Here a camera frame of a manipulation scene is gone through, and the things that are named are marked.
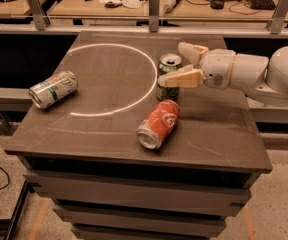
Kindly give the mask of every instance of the green soda can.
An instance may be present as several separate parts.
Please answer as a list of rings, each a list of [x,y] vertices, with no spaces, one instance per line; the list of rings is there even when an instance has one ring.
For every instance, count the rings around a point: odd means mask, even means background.
[[[182,59],[177,54],[168,53],[162,55],[160,58],[160,62],[158,64],[159,76],[180,69],[182,67],[181,63]],[[178,99],[179,93],[180,93],[179,87],[168,88],[168,87],[162,87],[159,84],[157,84],[156,96],[159,100],[170,99],[176,101]]]

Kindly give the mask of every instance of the soda can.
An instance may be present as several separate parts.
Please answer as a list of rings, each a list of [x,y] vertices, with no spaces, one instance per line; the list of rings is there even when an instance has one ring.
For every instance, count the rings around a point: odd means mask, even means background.
[[[73,93],[78,86],[71,71],[62,71],[29,89],[29,96],[40,109],[46,109],[55,102]]]
[[[176,54],[169,53],[162,55],[158,64],[159,75],[164,75],[168,72],[180,69],[182,67],[181,63],[181,57]],[[179,87],[168,88],[157,84],[156,96],[159,100],[171,99],[176,101],[178,99],[179,92]]]
[[[159,149],[176,125],[179,115],[180,109],[174,101],[158,103],[137,128],[140,143],[149,149]]]

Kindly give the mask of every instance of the white curved line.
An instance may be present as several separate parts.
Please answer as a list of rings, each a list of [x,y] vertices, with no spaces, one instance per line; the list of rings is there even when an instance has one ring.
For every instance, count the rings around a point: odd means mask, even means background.
[[[71,116],[98,117],[98,116],[113,115],[115,113],[118,113],[118,112],[121,112],[121,111],[124,111],[124,110],[127,110],[127,109],[131,108],[131,107],[136,106],[141,101],[143,101],[148,95],[150,95],[150,93],[155,89],[156,83],[157,83],[157,67],[156,67],[154,61],[147,54],[145,54],[144,52],[142,52],[142,51],[140,51],[140,50],[138,50],[138,49],[136,49],[134,47],[127,46],[127,45],[122,45],[122,44],[114,44],[114,43],[89,44],[89,45],[84,45],[84,46],[80,46],[80,47],[77,47],[77,48],[73,48],[73,49],[69,50],[68,52],[75,52],[75,51],[78,51],[78,50],[81,50],[81,49],[84,49],[84,48],[87,48],[87,47],[93,47],[93,46],[117,46],[117,47],[128,48],[128,49],[131,49],[133,51],[139,52],[140,54],[142,54],[144,57],[146,57],[152,63],[153,68],[154,68],[154,73],[155,73],[154,82],[153,82],[151,88],[147,91],[147,93],[144,94],[143,97],[141,97],[139,100],[135,101],[134,103],[132,103],[132,104],[126,106],[126,107],[123,107],[123,108],[120,108],[120,109],[116,109],[116,110],[113,110],[113,111],[110,111],[110,112],[105,112],[105,113],[92,113],[92,114],[89,114],[89,113],[75,113],[75,112],[71,112],[70,113]]]

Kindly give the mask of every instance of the floor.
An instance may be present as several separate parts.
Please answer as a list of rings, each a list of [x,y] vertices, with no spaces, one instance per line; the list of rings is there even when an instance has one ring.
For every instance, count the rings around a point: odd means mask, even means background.
[[[0,219],[12,216],[24,182],[24,166],[16,156],[6,155],[3,150],[17,126],[18,123],[13,123],[5,135],[0,124],[0,166],[10,175],[9,187],[0,191]],[[227,228],[217,240],[288,240],[288,133],[262,132],[261,135],[273,171],[255,183],[251,200],[236,217],[226,219]],[[0,187],[6,179],[0,170]],[[76,240],[71,225],[62,222],[52,211],[54,205],[50,199],[29,193],[13,239]]]

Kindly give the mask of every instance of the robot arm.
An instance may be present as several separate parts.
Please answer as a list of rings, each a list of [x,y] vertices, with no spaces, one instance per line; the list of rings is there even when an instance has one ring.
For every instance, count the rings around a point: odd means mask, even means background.
[[[178,50],[192,63],[190,67],[186,66],[186,78],[182,82],[193,81],[188,77],[190,73],[199,75],[195,76],[197,83],[191,87],[202,83],[211,88],[230,87],[265,104],[288,106],[288,47],[277,50],[270,60],[264,56],[236,54],[232,50],[209,51],[207,47],[188,43],[180,43]],[[183,72],[181,69],[177,72],[180,79]],[[159,83],[166,86],[168,77],[168,74],[161,76]]]

